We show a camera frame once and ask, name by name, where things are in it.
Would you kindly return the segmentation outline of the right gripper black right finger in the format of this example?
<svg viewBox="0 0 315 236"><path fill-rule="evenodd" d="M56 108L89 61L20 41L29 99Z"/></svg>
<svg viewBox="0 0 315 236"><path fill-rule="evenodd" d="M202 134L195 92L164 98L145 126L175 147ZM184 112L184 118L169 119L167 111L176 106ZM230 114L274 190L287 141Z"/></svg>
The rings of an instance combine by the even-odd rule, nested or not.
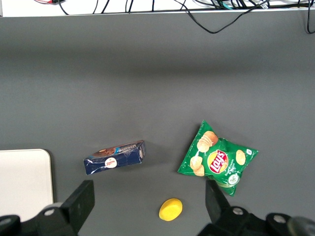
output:
<svg viewBox="0 0 315 236"><path fill-rule="evenodd" d="M214 180L206 181L205 204L211 223L200 236L264 236L265 221L240 206L231 206Z"/></svg>

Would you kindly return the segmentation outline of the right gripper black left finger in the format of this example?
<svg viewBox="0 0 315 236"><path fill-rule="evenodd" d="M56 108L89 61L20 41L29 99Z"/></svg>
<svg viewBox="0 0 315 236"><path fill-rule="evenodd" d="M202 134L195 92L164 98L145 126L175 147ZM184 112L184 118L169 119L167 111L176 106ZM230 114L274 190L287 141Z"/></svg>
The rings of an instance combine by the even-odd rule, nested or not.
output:
<svg viewBox="0 0 315 236"><path fill-rule="evenodd" d="M60 206L48 206L38 214L38 235L77 236L94 205L94 182L85 180Z"/></svg>

